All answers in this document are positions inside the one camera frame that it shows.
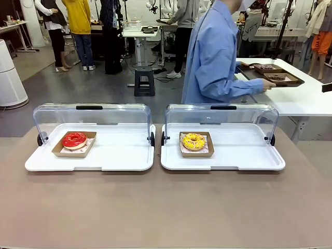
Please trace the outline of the person's right hand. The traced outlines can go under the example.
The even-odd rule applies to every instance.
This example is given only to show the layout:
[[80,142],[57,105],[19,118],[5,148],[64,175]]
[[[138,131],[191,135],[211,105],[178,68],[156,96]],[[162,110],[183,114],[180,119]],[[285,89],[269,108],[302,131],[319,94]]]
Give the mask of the person's right hand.
[[267,90],[271,90],[272,88],[276,87],[276,84],[273,82],[270,82],[266,79],[263,79],[263,92],[267,91]]

